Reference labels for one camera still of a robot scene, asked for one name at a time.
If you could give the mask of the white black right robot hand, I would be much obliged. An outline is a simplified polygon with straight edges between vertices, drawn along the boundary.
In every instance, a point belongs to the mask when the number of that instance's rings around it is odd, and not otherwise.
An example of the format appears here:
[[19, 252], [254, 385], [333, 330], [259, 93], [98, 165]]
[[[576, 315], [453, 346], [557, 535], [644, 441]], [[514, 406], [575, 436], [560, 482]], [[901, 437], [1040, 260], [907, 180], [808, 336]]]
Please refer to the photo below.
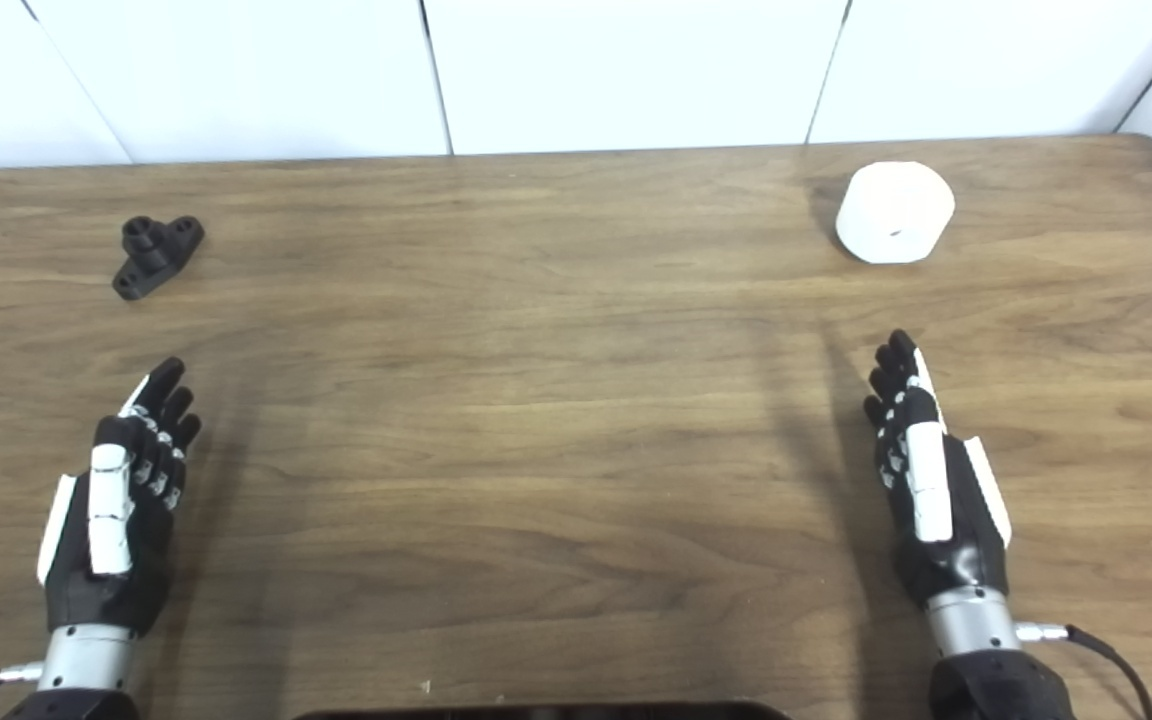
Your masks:
[[873, 462], [896, 530], [893, 568], [914, 602], [960, 588], [1010, 592], [1009, 511], [978, 438], [947, 429], [927, 361], [892, 331], [876, 350], [864, 414]]

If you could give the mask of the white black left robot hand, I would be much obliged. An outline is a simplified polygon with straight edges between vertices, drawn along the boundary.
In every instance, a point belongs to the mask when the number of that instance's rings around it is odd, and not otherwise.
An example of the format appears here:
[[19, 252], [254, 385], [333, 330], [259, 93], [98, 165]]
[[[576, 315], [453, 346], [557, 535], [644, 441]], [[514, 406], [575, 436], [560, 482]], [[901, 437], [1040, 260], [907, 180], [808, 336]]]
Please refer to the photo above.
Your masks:
[[184, 361], [169, 356], [93, 429], [88, 467], [65, 473], [38, 548], [46, 628], [147, 635], [170, 594], [172, 537], [200, 433]]

